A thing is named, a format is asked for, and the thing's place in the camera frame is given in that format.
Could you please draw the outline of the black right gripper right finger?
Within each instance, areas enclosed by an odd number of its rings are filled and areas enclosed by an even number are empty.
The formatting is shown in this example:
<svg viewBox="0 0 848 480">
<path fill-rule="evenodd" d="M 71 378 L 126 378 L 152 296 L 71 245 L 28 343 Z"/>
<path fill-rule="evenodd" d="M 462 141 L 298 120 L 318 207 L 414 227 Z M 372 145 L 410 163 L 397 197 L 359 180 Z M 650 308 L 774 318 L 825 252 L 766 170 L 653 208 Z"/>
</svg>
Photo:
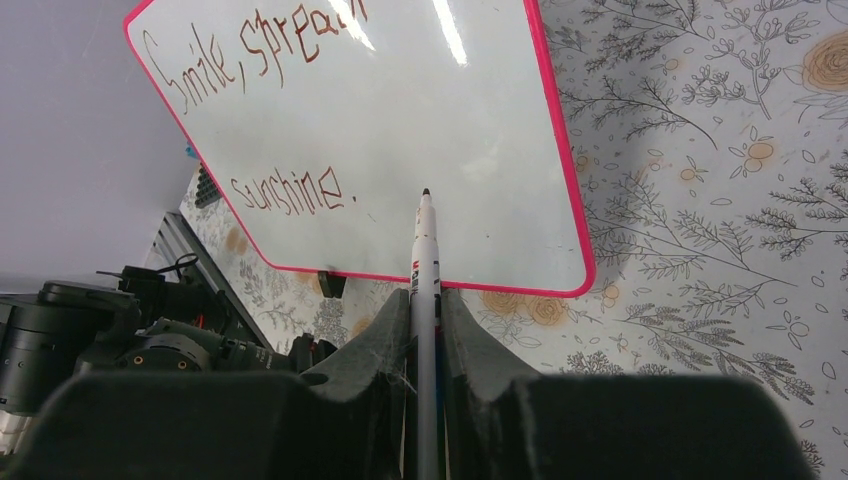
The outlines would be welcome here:
<svg viewBox="0 0 848 480">
<path fill-rule="evenodd" d="M 811 479 L 777 405 L 715 376 L 551 375 L 441 297 L 454 479 Z"/>
</svg>

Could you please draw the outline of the red capped marker pen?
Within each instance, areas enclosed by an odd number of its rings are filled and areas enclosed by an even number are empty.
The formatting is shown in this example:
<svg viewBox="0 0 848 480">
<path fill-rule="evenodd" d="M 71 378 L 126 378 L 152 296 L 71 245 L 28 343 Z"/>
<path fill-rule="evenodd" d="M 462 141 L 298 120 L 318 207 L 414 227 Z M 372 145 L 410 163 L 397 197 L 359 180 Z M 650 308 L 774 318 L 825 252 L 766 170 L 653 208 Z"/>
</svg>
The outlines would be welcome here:
<svg viewBox="0 0 848 480">
<path fill-rule="evenodd" d="M 439 328 L 441 282 L 436 211 L 429 189 L 424 189 L 416 211 L 409 288 L 411 339 L 408 378 L 415 382 L 414 442 L 417 479 L 442 479 L 444 466 L 444 420 L 439 392 Z"/>
</svg>

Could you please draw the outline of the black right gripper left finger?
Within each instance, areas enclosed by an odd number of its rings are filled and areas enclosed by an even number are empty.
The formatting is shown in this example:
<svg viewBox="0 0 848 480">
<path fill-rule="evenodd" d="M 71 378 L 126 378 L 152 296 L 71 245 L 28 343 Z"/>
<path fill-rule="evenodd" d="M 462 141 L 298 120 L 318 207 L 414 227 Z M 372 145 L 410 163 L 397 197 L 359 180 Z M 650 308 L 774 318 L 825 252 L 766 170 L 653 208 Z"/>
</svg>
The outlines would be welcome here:
<svg viewBox="0 0 848 480">
<path fill-rule="evenodd" d="M 303 373 L 90 373 L 47 401 L 17 479 L 397 479 L 409 294 Z"/>
</svg>

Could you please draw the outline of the pink framed whiteboard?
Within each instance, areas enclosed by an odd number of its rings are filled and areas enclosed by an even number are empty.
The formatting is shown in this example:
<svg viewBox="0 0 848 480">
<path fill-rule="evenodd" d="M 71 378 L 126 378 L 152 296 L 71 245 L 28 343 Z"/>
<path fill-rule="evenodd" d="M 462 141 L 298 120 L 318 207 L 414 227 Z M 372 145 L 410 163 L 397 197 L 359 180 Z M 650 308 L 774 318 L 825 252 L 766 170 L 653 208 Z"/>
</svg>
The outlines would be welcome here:
<svg viewBox="0 0 848 480">
<path fill-rule="evenodd" d="M 125 38 L 258 255 L 573 298 L 596 264 L 535 1 L 143 1 Z"/>
</svg>

